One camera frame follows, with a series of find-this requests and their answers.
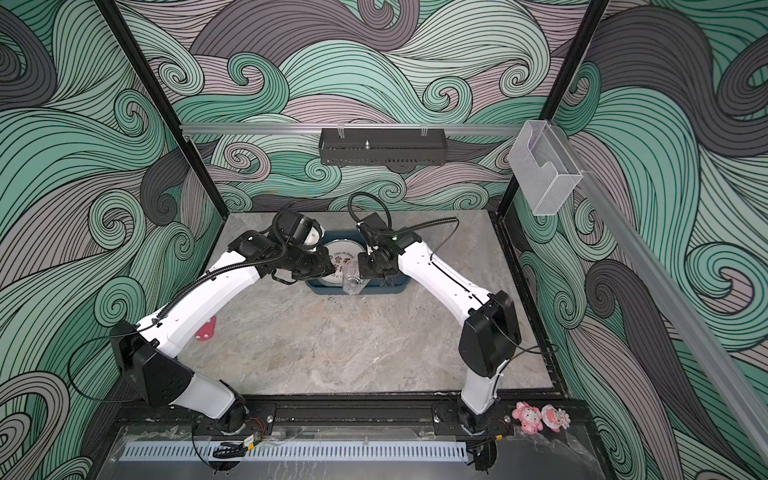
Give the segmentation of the clear cup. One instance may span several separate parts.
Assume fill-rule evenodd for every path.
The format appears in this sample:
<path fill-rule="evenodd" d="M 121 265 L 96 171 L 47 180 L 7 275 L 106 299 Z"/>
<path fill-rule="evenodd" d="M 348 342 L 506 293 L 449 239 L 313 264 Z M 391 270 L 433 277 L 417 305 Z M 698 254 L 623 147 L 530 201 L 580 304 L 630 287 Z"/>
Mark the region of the clear cup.
<path fill-rule="evenodd" d="M 342 290 L 347 295 L 359 295 L 367 287 L 369 280 L 364 278 L 357 268 L 350 267 L 342 271 Z"/>

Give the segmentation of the enjoy the moment plate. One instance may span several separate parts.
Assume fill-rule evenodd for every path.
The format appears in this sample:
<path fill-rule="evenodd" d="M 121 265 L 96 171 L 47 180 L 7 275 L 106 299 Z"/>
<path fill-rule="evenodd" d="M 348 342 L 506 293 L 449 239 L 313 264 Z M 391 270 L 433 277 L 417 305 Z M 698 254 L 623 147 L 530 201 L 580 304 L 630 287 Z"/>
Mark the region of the enjoy the moment plate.
<path fill-rule="evenodd" d="M 334 265 L 335 271 L 319 279 L 324 286 L 337 287 L 343 284 L 343 268 L 356 260 L 359 253 L 364 251 L 364 247 L 354 240 L 337 239 L 332 240 L 325 245 L 328 249 L 329 258 Z"/>

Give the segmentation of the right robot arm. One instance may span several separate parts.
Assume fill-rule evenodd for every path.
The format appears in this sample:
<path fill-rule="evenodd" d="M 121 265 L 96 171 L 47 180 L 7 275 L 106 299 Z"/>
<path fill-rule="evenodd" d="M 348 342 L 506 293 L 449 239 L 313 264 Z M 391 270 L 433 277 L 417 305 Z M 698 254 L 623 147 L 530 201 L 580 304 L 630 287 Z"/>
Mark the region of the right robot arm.
<path fill-rule="evenodd" d="M 461 327 L 458 351 L 467 368 L 459 407 L 474 421 L 497 400 L 500 379 L 521 343 L 510 295 L 476 285 L 443 261 L 423 240 L 391 237 L 358 255 L 365 279 L 403 274 L 417 282 Z"/>

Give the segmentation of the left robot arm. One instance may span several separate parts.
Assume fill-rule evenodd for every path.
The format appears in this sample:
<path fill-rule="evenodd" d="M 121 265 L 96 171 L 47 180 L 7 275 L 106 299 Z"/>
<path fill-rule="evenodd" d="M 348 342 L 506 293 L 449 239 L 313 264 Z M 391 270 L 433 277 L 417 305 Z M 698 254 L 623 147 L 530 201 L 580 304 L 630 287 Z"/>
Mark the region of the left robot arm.
<path fill-rule="evenodd" d="M 328 249 L 306 250 L 250 230 L 233 240 L 213 267 L 137 325 L 112 328 L 111 346 L 122 378 L 151 407 L 183 407 L 239 432 L 249 413 L 244 398 L 178 360 L 196 333 L 219 310 L 257 281 L 285 270 L 294 281 L 335 273 Z"/>

